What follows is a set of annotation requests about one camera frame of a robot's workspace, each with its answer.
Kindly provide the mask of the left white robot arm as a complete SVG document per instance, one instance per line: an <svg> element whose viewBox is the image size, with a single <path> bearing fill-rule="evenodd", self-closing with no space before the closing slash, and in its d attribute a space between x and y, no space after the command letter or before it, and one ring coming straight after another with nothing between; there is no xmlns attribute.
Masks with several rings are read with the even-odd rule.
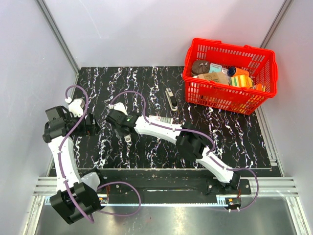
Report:
<svg viewBox="0 0 313 235"><path fill-rule="evenodd" d="M48 122L43 140L52 152L57 175L56 193L50 197L51 206L68 224L82 218L94 223L92 215L101 209L97 194L105 190L106 182L97 169L79 175L72 135L94 136L99 132L99 126L84 104L76 101L68 108L56 106L45 113Z"/></svg>

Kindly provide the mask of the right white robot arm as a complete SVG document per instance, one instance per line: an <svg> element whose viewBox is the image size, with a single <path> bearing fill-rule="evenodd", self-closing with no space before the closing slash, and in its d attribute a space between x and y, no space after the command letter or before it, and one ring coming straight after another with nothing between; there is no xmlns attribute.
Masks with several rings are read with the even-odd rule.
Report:
<svg viewBox="0 0 313 235"><path fill-rule="evenodd" d="M173 143L185 160L197 162L208 169L220 182L226 193L240 188L240 174L220 160L214 153L215 144L206 134L197 131L191 123L168 124L150 120L138 113L125 114L111 109L106 121L119 138L128 140L131 134L148 135Z"/></svg>

